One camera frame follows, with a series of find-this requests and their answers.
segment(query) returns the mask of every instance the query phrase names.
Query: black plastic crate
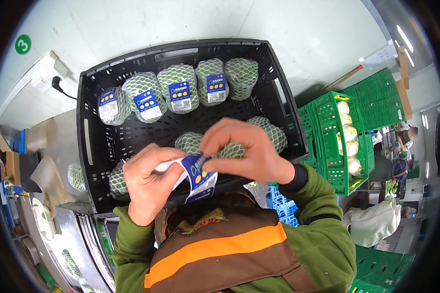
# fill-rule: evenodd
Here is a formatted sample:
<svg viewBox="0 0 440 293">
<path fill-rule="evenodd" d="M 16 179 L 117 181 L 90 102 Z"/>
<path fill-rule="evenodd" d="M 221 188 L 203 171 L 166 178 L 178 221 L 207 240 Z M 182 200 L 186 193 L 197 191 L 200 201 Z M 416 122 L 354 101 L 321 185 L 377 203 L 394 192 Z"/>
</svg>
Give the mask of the black plastic crate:
<svg viewBox="0 0 440 293">
<path fill-rule="evenodd" d="M 152 124 L 139 121 L 132 113 L 121 126 L 108 126 L 98 115 L 98 97 L 107 88 L 123 85 L 138 72 L 159 73 L 170 65 L 185 63 L 197 67 L 198 62 L 219 58 L 224 63 L 231 58 L 245 57 L 259 64 L 259 79 L 251 98 L 233 101 L 229 97 L 220 105 L 199 105 L 188 114 L 173 114 L 169 110 Z M 109 195 L 108 177 L 123 158 L 134 156 L 150 143 L 173 147 L 177 137 L 187 131 L 203 134 L 223 117 L 246 121 L 265 116 L 280 127 L 288 145 L 281 156 L 299 162 L 309 156 L 303 125 L 280 63 L 267 41 L 248 39 L 193 40 L 164 44 L 129 53 L 80 74 L 77 106 L 77 134 L 83 177 L 94 213 L 111 212 L 125 203 Z M 223 193 L 251 182 L 250 179 L 219 174 L 215 193 Z M 189 183 L 174 190 L 165 207 L 184 203 Z"/>
</svg>

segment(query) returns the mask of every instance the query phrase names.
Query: white basket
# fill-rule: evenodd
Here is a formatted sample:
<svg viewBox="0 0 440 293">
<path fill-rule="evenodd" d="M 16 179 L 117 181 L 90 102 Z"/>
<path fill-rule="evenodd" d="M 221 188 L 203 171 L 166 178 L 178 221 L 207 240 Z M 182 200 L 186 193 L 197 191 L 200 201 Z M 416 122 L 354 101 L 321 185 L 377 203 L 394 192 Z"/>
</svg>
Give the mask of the white basket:
<svg viewBox="0 0 440 293">
<path fill-rule="evenodd" d="M 51 218 L 51 211 L 36 198 L 33 198 L 32 203 L 37 228 L 41 232 L 42 237 L 52 241 L 55 236 L 55 224 Z"/>
</svg>

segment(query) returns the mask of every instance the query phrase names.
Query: blue label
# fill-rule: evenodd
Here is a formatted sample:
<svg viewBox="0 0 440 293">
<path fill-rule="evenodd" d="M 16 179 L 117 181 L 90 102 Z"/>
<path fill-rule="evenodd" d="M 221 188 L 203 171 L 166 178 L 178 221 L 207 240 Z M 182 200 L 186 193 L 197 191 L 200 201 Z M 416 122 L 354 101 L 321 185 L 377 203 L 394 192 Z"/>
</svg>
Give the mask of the blue label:
<svg viewBox="0 0 440 293">
<path fill-rule="evenodd" d="M 208 180 L 214 175 L 215 172 L 202 171 L 202 165 L 209 159 L 205 158 L 203 154 L 192 154 L 182 159 L 182 165 L 186 168 L 191 181 L 191 191 L 204 183 L 209 183 Z"/>
<path fill-rule="evenodd" d="M 140 95 L 134 97 L 134 103 L 137 105 L 139 112 L 144 112 L 158 106 L 152 90 L 144 91 Z"/>
<path fill-rule="evenodd" d="M 99 106 L 103 106 L 107 103 L 114 102 L 116 100 L 116 88 L 109 88 L 99 96 Z"/>
<path fill-rule="evenodd" d="M 225 75 L 215 74 L 207 76 L 207 93 L 225 91 Z"/>
<path fill-rule="evenodd" d="M 172 102 L 190 99 L 189 82 L 170 84 L 168 90 Z"/>
<path fill-rule="evenodd" d="M 204 190 L 202 192 L 199 192 L 196 195 L 191 196 L 190 198 L 187 199 L 186 203 L 198 201 L 198 200 L 201 200 L 203 198 L 211 197 L 211 196 L 213 196 L 213 187 L 210 187 L 207 190 Z"/>
</svg>

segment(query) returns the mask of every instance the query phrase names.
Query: power cord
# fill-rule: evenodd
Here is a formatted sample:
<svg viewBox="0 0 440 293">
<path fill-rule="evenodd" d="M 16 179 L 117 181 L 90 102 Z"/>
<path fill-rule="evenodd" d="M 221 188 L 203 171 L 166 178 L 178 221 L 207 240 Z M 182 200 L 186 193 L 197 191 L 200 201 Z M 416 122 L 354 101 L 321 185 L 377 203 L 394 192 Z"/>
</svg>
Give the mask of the power cord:
<svg viewBox="0 0 440 293">
<path fill-rule="evenodd" d="M 58 77 L 58 76 L 54 76 L 53 79 L 52 79 L 52 87 L 53 87 L 54 89 L 60 91 L 61 93 L 63 93 L 63 94 L 66 95 L 67 97 L 70 97 L 70 98 L 76 100 L 75 97 L 71 97 L 71 96 L 67 95 L 66 93 L 64 93 L 64 90 L 63 90 L 63 89 L 60 87 L 60 85 L 59 85 L 59 83 L 60 83 L 61 80 L 62 80 L 62 79 L 61 79 L 60 77 Z"/>
</svg>

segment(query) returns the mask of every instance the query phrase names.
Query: green number sign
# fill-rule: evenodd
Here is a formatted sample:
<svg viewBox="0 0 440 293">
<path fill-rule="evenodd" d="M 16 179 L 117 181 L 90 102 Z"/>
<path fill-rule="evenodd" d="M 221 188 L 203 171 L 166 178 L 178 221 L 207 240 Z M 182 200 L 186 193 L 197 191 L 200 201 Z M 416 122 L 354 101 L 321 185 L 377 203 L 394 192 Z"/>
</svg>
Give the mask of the green number sign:
<svg viewBox="0 0 440 293">
<path fill-rule="evenodd" d="M 15 50 L 21 55 L 24 55 L 31 50 L 31 39 L 28 35 L 21 35 L 16 39 Z"/>
</svg>

